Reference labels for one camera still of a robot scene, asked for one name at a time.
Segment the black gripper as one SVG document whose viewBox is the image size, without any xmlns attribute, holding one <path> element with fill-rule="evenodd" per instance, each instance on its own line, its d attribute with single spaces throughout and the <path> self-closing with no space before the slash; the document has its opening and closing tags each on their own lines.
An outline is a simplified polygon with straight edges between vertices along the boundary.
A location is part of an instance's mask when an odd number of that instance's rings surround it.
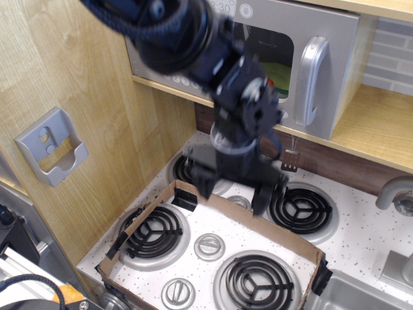
<svg viewBox="0 0 413 310">
<path fill-rule="evenodd" d="M 210 143 L 185 147 L 183 155 L 192 162 L 192 181 L 202 197 L 209 199 L 219 179 L 255 188 L 254 216 L 262 215 L 285 192 L 288 178 L 261 157 L 259 140 L 231 142 L 218 131 L 210 131 Z"/>
</svg>

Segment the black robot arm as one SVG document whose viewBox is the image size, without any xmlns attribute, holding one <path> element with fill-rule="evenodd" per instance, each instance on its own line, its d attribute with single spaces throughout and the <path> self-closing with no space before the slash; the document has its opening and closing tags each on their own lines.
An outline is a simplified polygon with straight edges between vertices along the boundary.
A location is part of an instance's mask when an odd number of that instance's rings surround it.
<svg viewBox="0 0 413 310">
<path fill-rule="evenodd" d="M 220 179 L 252 187 L 252 212 L 261 215 L 287 177 L 262 155 L 263 136 L 282 120 L 279 96 L 258 60 L 234 39 L 233 22 L 207 1 L 85 1 L 100 22 L 128 37 L 142 62 L 162 74 L 179 74 L 214 103 L 208 147 L 184 150 L 193 184 L 209 198 Z"/>
</svg>

